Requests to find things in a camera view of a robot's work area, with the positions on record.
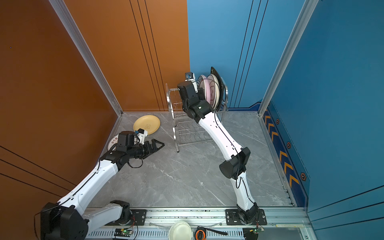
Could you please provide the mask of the white plate green red rim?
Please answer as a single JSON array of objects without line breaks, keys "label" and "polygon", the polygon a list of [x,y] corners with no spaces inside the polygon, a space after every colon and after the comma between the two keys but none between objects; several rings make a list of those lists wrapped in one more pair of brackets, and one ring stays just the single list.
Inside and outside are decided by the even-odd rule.
[{"label": "white plate green red rim", "polygon": [[199,84],[199,88],[205,90],[206,89],[206,82],[205,82],[205,79],[207,77],[205,75],[200,75],[198,77],[198,84]]}]

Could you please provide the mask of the pink round plate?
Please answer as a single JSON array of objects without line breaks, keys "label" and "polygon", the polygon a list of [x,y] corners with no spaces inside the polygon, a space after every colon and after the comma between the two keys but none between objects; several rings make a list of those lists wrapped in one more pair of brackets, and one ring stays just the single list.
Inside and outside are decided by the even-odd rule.
[{"label": "pink round plate", "polygon": [[207,102],[213,107],[216,101],[216,82],[214,77],[212,75],[208,77],[201,75],[199,87],[203,89]]}]

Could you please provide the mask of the chrome two-tier dish rack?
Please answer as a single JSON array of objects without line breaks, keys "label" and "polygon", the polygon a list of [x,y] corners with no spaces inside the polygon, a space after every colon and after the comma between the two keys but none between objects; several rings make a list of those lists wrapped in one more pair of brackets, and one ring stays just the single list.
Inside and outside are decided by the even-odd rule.
[{"label": "chrome two-tier dish rack", "polygon": [[166,86],[166,99],[173,120],[173,138],[177,152],[180,151],[181,146],[213,140],[203,127],[183,111],[182,100],[177,88]]}]

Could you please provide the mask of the white plate green cloud outline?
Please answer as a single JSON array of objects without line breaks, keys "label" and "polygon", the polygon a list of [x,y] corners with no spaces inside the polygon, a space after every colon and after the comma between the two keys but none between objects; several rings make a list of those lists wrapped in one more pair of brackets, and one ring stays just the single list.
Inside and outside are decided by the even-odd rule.
[{"label": "white plate green cloud outline", "polygon": [[213,109],[215,107],[215,103],[216,103],[216,86],[215,86],[215,81],[214,81],[214,77],[213,77],[213,74],[210,74],[208,76],[208,79],[209,79],[209,83],[210,83],[210,91],[211,91],[211,100],[210,100],[210,104],[212,105]]}]

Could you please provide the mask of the black square floral plate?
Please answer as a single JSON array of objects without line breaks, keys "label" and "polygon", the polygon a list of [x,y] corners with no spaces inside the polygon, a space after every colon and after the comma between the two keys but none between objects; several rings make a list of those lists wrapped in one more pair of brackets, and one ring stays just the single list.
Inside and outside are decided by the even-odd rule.
[{"label": "black square floral plate", "polygon": [[211,67],[211,74],[213,74],[219,81],[219,102],[217,104],[217,106],[215,107],[215,110],[217,112],[220,112],[220,111],[225,111],[228,106],[227,106],[227,103],[228,103],[228,88],[227,88],[227,85],[225,84],[223,78],[221,78],[221,76],[219,75],[219,73],[217,72],[217,70],[214,68],[214,67]]}]

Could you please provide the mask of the white plate red characters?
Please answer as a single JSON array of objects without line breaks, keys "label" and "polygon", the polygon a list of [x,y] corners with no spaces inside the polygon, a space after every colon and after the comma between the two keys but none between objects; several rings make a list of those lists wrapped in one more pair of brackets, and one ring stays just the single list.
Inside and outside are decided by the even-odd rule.
[{"label": "white plate red characters", "polygon": [[196,78],[196,75],[194,73],[192,73],[192,78],[191,78],[191,82],[194,86],[194,89],[195,89],[195,92],[198,93],[199,91],[199,82]]}]

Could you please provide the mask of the cream round plate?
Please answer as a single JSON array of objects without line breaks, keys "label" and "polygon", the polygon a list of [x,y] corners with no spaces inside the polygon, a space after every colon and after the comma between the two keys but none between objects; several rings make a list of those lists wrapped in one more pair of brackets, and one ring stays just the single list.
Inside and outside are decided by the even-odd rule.
[{"label": "cream round plate", "polygon": [[216,86],[216,103],[215,103],[215,111],[218,111],[218,106],[219,106],[219,103],[220,103],[220,82],[218,80],[218,78],[216,77],[216,75],[213,75],[214,77],[214,81],[215,81],[215,86]]}]

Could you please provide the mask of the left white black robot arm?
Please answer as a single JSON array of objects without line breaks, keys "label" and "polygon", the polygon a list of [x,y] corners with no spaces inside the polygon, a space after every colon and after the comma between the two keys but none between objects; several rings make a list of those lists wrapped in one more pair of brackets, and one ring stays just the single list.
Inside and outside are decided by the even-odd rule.
[{"label": "left white black robot arm", "polygon": [[57,203],[47,203],[38,213],[40,231],[35,232],[40,240],[83,240],[87,234],[110,223],[120,225],[134,223],[130,204],[114,200],[106,206],[89,214],[85,211],[102,189],[130,160],[143,161],[165,146],[152,139],[147,141],[148,133],[143,129],[123,131],[107,152],[98,160],[95,168],[67,195]]}]

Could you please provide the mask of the yellow round plate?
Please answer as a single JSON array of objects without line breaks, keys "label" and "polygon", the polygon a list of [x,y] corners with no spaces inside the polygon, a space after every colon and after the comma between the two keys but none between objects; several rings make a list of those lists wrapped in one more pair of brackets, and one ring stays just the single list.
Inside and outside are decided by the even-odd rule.
[{"label": "yellow round plate", "polygon": [[148,132],[149,135],[155,133],[161,126],[161,121],[158,117],[154,115],[145,115],[138,118],[134,125],[134,131],[138,131],[139,129],[143,129]]}]

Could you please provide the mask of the white plate orange sunburst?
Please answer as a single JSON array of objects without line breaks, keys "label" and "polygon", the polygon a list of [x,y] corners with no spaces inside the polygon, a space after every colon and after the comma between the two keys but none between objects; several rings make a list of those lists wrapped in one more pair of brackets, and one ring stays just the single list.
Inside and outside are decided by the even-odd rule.
[{"label": "white plate orange sunburst", "polygon": [[114,137],[111,138],[107,147],[108,151],[114,150],[116,148],[116,144],[118,143],[118,138],[119,138],[119,135],[115,135]]}]

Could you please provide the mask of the green circuit board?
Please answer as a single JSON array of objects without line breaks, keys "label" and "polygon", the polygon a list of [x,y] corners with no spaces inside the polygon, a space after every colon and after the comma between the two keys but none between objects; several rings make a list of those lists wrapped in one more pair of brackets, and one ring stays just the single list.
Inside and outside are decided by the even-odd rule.
[{"label": "green circuit board", "polygon": [[114,239],[116,238],[130,238],[134,236],[134,231],[132,229],[115,229]]}]

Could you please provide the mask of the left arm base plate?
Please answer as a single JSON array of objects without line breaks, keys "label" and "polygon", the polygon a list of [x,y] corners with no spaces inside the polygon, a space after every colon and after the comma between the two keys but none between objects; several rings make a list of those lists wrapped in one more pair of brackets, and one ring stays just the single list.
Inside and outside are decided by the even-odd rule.
[{"label": "left arm base plate", "polygon": [[110,222],[106,224],[106,226],[131,226],[134,224],[134,226],[144,226],[147,216],[147,210],[146,209],[136,209],[131,210],[131,216],[128,220],[116,220],[113,222]]}]

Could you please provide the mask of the white bowl on rail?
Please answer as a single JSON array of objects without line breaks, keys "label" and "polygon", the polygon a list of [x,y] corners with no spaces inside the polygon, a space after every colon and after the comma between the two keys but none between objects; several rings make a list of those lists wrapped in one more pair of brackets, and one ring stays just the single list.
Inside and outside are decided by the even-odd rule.
[{"label": "white bowl on rail", "polygon": [[184,221],[176,222],[169,230],[169,240],[191,240],[192,237],[192,228]]}]

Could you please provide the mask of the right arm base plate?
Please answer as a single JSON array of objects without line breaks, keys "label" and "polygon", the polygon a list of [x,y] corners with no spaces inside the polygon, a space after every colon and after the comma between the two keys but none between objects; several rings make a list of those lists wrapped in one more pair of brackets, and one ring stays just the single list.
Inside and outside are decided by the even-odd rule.
[{"label": "right arm base plate", "polygon": [[256,210],[256,215],[252,218],[248,218],[243,211],[239,209],[226,209],[226,223],[228,226],[237,226],[237,225],[259,225],[266,226],[267,217],[263,209]]}]

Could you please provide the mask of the aluminium mounting rail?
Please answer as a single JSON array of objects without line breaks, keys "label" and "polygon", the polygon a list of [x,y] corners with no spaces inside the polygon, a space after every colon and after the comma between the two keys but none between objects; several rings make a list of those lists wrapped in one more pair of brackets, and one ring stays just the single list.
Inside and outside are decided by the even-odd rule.
[{"label": "aluminium mounting rail", "polygon": [[[236,207],[188,207],[188,208],[145,208],[147,216],[144,226],[169,228],[178,221],[184,221],[192,227],[228,227],[226,209]],[[260,207],[265,211],[267,225],[264,228],[306,228],[311,222],[303,208]]]}]

